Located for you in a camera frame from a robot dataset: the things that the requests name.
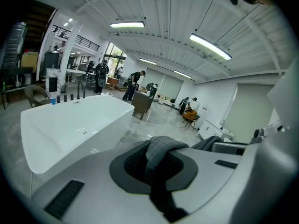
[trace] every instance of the balcony railing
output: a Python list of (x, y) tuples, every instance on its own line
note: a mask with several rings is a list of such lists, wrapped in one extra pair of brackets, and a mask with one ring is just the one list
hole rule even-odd
[(54, 36), (58, 36), (58, 37), (61, 37), (61, 38), (67, 39), (67, 40), (70, 38), (70, 35), (71, 35), (71, 31), (61, 28), (56, 25), (53, 25), (51, 27), (50, 31), (55, 32)]
[(94, 50), (94, 51), (98, 51), (98, 49), (100, 47), (99, 45), (91, 42), (88, 39), (85, 39), (84, 37), (81, 37), (80, 35), (77, 35), (77, 37), (75, 39), (75, 43), (80, 44), (85, 47), (88, 47), (89, 49)]
[[(61, 28), (56, 25), (52, 26), (51, 31), (55, 32), (55, 36), (58, 36), (58, 37), (61, 37), (61, 38), (67, 39), (67, 40), (70, 38), (70, 35), (71, 35), (71, 31)], [(80, 35), (77, 35), (77, 37), (75, 39), (75, 43), (85, 46), (94, 51), (98, 51), (98, 49), (100, 47), (99, 45), (91, 42), (88, 39), (85, 39), (84, 37), (81, 37)]]

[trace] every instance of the staircase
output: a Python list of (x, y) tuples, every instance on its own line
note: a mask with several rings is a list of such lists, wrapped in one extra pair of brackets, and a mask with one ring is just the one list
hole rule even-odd
[(26, 23), (27, 33), (24, 40), (23, 50), (39, 52), (44, 32), (50, 24), (50, 17), (55, 9), (47, 4), (31, 0), (25, 13), (20, 18)]

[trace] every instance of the fluorescent light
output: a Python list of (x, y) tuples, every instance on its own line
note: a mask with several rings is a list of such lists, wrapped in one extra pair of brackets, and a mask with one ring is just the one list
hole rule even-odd
[(143, 21), (125, 21), (125, 22), (111, 23), (110, 26), (113, 28), (143, 28), (144, 22)]
[(142, 62), (150, 63), (150, 64), (153, 64), (153, 65), (157, 65), (157, 63), (150, 62), (148, 60), (144, 60), (144, 59), (141, 59), (141, 58), (139, 60), (142, 61)]
[(175, 73), (177, 73), (177, 74), (179, 74), (179, 75), (181, 75), (181, 76), (187, 77), (187, 78), (189, 78), (189, 79), (192, 79), (191, 76), (185, 75), (184, 73), (181, 73), (181, 72), (179, 72), (179, 71), (174, 70), (173, 72), (175, 72)]
[(190, 40), (195, 41), (207, 48), (209, 48), (210, 50), (212, 50), (213, 52), (217, 53), (218, 55), (220, 55), (221, 57), (223, 57), (224, 59), (226, 59), (227, 61), (229, 61), (232, 57), (230, 56), (230, 54), (226, 53), (224, 50), (220, 49), (219, 47), (215, 46), (214, 44), (212, 44), (211, 42), (207, 41), (206, 39), (197, 36), (195, 34), (192, 34), (190, 36)]

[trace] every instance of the black slot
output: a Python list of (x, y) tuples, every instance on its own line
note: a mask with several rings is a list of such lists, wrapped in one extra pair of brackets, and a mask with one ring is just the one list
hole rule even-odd
[(49, 92), (56, 92), (57, 91), (57, 77), (50, 77), (49, 78)]
[(44, 210), (60, 220), (83, 186), (84, 183), (71, 180), (45, 207)]
[(232, 168), (232, 169), (235, 169), (238, 166), (237, 163), (227, 162), (227, 161), (224, 161), (224, 160), (217, 160), (215, 162), (215, 164), (218, 164), (220, 166), (224, 166), (224, 167), (227, 167), (227, 168)]

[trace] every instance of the freestanding bathtub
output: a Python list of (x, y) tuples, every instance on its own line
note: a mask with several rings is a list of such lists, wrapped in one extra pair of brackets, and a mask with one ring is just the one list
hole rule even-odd
[(21, 136), (31, 171), (47, 181), (85, 156), (114, 148), (133, 110), (112, 96), (98, 95), (23, 111)]

